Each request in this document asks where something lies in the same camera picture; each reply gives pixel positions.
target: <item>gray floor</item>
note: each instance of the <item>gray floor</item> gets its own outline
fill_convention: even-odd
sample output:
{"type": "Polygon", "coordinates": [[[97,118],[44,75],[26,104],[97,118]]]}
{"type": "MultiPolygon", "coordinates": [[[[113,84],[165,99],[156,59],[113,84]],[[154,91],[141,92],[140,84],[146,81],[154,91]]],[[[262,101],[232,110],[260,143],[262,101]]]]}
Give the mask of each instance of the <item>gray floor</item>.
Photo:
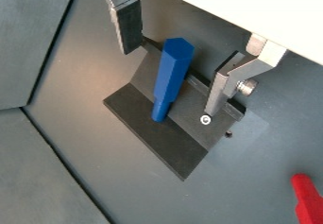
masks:
{"type": "MultiPolygon", "coordinates": [[[[182,36],[205,76],[248,33],[177,0],[142,0],[144,33],[182,36]]],[[[323,67],[289,53],[257,76],[245,117],[182,182],[102,104],[145,50],[122,56],[104,0],[76,0],[26,108],[116,223],[297,223],[288,179],[304,171],[323,193],[323,67]]]]}

